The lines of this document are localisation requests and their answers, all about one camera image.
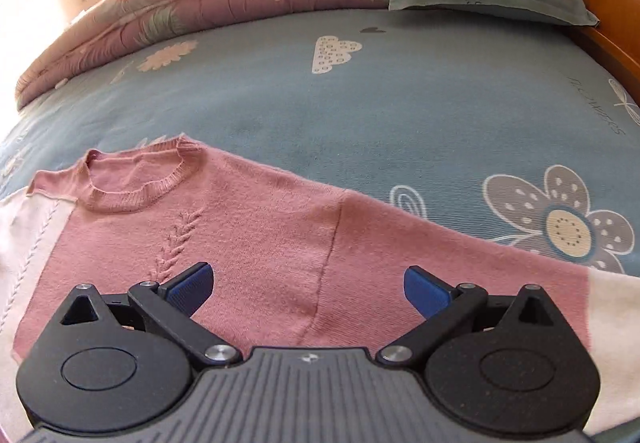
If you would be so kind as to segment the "blue floral bed sheet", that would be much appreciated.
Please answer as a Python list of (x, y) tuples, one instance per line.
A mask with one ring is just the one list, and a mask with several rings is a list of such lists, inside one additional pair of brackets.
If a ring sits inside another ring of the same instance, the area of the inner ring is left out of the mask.
[(503, 247), (585, 265), (619, 215), (639, 281), (639, 109), (558, 29), (452, 10), (325, 10), (157, 43), (38, 97), (1, 202), (87, 152), (184, 136)]

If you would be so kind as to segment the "pink and cream sweater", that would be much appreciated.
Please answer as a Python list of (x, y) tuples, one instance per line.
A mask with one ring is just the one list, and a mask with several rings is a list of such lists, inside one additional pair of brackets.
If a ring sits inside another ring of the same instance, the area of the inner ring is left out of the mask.
[(198, 262), (213, 267), (215, 288), (196, 318), (242, 350), (382, 348), (419, 322), (402, 292), (411, 265), (494, 295), (541, 285), (599, 369), (587, 429), (610, 429), (639, 414), (639, 281), (618, 261), (634, 247), (630, 228), (610, 212), (596, 221), (610, 239), (575, 265), (533, 241), (481, 241), (184, 136), (89, 151), (1, 203), (2, 440), (30, 428), (17, 365), (73, 286), (122, 293)]

